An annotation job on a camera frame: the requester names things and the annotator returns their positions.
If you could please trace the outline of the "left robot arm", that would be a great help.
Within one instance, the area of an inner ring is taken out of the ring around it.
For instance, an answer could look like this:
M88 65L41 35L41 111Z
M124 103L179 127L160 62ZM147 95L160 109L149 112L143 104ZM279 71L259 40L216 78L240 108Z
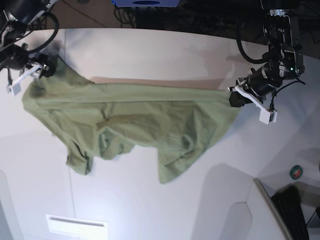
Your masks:
M251 64L261 65L250 69L248 76L238 78L236 85L228 88L229 103L233 108L246 104L263 103L266 96L275 98L285 89L284 81L290 84L302 83L300 75L305 72L303 47L300 44L299 20L291 16L299 8L297 0L263 0L265 11L263 34L268 40L268 52L260 59L250 58L244 51L240 34L236 43L242 57Z

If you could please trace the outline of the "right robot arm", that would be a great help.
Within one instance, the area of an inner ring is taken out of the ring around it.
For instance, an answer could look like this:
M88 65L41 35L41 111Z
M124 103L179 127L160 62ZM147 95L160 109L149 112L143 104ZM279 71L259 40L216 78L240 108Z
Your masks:
M30 70L35 67L36 77L51 77L56 64L50 57L40 53L58 34L60 24L50 8L54 0L2 0L0 2L0 69ZM54 25L52 35L40 46L29 50L27 44L17 45L42 24L42 20L51 19Z

